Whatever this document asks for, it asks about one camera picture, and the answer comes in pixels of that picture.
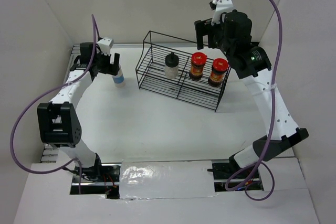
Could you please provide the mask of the silver lid blue label bottle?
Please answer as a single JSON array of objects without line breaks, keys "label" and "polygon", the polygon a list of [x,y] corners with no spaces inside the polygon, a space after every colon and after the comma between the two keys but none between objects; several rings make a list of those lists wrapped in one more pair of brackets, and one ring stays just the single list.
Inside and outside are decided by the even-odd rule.
[{"label": "silver lid blue label bottle", "polygon": [[124,75],[123,75],[122,68],[121,68],[120,65],[119,65],[119,69],[118,69],[117,74],[112,75],[112,79],[113,79],[114,85],[117,88],[122,88],[122,87],[125,86]]}]

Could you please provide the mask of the red lid jar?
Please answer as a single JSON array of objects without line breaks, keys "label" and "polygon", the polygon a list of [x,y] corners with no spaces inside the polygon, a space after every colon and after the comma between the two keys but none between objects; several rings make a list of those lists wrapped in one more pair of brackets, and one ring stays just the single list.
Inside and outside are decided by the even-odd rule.
[{"label": "red lid jar", "polygon": [[213,61],[212,71],[208,77],[208,84],[212,87],[219,87],[223,82],[223,77],[229,68],[227,60],[217,58]]},{"label": "red lid jar", "polygon": [[189,71],[192,80],[199,80],[203,76],[203,69],[207,61],[207,55],[202,52],[195,52],[191,56],[191,68]]}]

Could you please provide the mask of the black lid white bottle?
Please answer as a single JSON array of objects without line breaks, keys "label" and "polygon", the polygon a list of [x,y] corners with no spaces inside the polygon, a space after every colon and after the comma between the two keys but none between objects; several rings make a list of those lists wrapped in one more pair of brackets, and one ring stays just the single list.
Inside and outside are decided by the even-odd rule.
[{"label": "black lid white bottle", "polygon": [[179,57],[171,52],[165,57],[165,76],[168,79],[177,77],[179,71]]}]

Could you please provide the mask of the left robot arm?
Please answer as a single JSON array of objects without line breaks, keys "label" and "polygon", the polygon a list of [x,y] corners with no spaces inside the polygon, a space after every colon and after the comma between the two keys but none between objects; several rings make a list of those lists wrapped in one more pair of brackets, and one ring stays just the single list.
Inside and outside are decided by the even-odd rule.
[{"label": "left robot arm", "polygon": [[96,182],[103,177],[103,167],[97,153],[82,139],[82,127],[76,108],[84,92],[99,74],[118,77],[120,55],[112,55],[113,39],[104,37],[96,44],[83,42],[80,54],[69,69],[65,86],[48,103],[37,107],[41,141],[58,148],[69,158],[76,159],[74,174]]}]

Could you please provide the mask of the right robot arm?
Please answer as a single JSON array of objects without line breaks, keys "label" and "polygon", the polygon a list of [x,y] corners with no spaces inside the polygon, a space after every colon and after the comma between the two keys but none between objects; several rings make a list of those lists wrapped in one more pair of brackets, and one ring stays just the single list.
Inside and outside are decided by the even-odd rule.
[{"label": "right robot arm", "polygon": [[266,130],[274,123],[273,131],[255,140],[229,158],[229,172],[242,177],[247,167],[259,159],[269,161],[308,138],[291,117],[278,88],[271,83],[272,65],[261,47],[251,42],[252,22],[245,13],[234,10],[221,15],[222,21],[212,25],[210,19],[195,21],[196,42],[202,49],[203,37],[208,37],[209,48],[219,49],[238,78],[244,83],[259,109]]}]

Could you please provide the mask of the white glossy tape sheet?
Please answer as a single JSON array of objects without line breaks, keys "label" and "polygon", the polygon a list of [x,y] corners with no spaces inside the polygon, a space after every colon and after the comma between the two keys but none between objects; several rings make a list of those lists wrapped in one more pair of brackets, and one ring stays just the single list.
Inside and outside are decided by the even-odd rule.
[{"label": "white glossy tape sheet", "polygon": [[216,195],[211,161],[124,162],[121,199],[208,198]]}]

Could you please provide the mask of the aluminium rail frame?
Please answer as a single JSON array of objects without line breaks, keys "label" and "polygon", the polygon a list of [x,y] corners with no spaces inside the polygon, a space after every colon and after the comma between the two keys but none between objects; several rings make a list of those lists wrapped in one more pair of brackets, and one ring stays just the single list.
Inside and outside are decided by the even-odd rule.
[{"label": "aluminium rail frame", "polygon": [[146,49],[118,45],[125,85],[99,74],[60,90],[53,103],[75,105],[82,140],[103,162],[226,159],[264,134],[257,107],[231,74],[220,103],[135,73]]}]

